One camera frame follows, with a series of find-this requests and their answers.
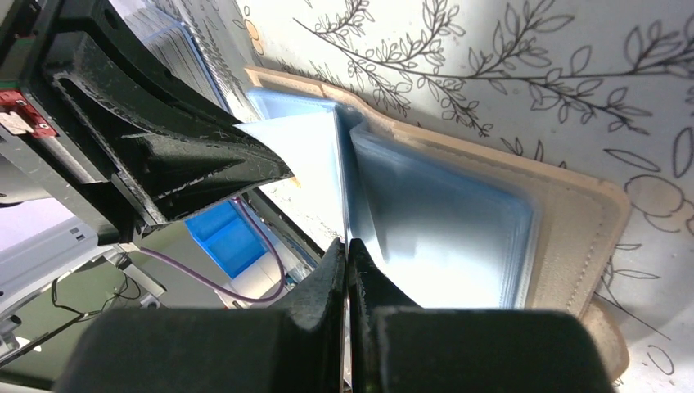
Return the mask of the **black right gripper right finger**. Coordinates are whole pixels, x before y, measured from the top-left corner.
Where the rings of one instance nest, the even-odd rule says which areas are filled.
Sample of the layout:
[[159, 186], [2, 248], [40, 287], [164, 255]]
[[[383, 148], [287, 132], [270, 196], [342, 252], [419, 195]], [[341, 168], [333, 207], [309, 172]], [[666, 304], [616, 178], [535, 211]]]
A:
[[588, 329], [553, 310], [425, 309], [347, 251], [356, 392], [611, 392]]

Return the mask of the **single black credit card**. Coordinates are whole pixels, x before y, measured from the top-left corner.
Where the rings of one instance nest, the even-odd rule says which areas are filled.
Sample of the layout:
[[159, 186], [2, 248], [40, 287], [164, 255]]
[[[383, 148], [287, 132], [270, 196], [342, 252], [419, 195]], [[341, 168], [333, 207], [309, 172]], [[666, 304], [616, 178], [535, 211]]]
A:
[[[343, 115], [343, 110], [339, 109], [338, 106], [335, 108], [335, 118], [336, 118], [336, 171], [339, 179], [339, 189], [340, 189], [340, 208], [341, 217], [343, 221], [343, 235], [342, 244], [345, 249], [345, 265], [348, 265], [348, 253], [349, 253], [349, 203], [348, 203], [348, 192], [345, 172], [345, 140], [344, 140], [344, 121], [341, 116]], [[345, 387], [343, 392], [354, 392], [354, 376], [353, 376], [353, 360], [352, 360], [352, 349], [351, 349], [351, 322], [350, 322], [350, 300], [349, 300], [349, 277], [347, 268], [345, 268], [345, 303], [344, 303], [344, 345], [343, 345], [343, 379], [345, 382]]]

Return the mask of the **beige leather card holder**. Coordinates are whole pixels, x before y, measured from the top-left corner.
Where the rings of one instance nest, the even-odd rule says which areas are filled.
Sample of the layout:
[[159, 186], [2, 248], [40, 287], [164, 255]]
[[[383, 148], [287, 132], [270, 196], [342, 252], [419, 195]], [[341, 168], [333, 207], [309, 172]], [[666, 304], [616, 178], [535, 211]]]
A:
[[272, 148], [343, 227], [335, 108], [343, 110], [351, 242], [428, 309], [553, 310], [576, 317], [614, 379], [624, 337], [594, 299], [630, 213], [606, 180], [391, 119], [332, 84], [246, 68]]

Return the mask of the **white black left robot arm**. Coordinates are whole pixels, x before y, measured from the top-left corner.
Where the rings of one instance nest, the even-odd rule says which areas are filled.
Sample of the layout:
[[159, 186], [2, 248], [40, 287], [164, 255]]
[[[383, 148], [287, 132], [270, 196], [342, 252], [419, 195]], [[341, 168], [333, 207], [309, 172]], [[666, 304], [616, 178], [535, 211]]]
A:
[[241, 121], [157, 60], [108, 1], [1, 4], [1, 316], [111, 247], [289, 178]]

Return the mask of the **stack of credit cards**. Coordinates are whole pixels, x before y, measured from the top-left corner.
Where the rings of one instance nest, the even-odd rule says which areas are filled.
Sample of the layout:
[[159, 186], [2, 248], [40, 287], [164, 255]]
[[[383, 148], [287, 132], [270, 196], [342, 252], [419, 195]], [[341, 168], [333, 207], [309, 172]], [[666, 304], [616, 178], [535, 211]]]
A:
[[170, 71], [200, 95], [229, 111], [217, 84], [183, 23], [154, 6], [137, 9], [125, 17], [128, 27]]

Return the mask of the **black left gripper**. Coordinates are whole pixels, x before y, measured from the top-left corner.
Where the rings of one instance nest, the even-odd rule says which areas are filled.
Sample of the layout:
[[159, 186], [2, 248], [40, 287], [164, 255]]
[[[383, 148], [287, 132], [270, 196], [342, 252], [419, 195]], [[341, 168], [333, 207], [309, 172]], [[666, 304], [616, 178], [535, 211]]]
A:
[[136, 242], [158, 224], [289, 178], [241, 121], [176, 78], [109, 1], [1, 4], [1, 112], [15, 164], [93, 228]]

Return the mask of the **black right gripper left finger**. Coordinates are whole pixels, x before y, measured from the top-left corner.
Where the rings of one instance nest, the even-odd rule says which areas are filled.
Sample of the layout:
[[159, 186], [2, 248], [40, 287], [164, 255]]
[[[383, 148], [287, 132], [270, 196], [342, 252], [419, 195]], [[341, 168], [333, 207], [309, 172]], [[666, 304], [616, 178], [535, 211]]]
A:
[[345, 246], [266, 308], [115, 309], [80, 337], [57, 392], [339, 392]]

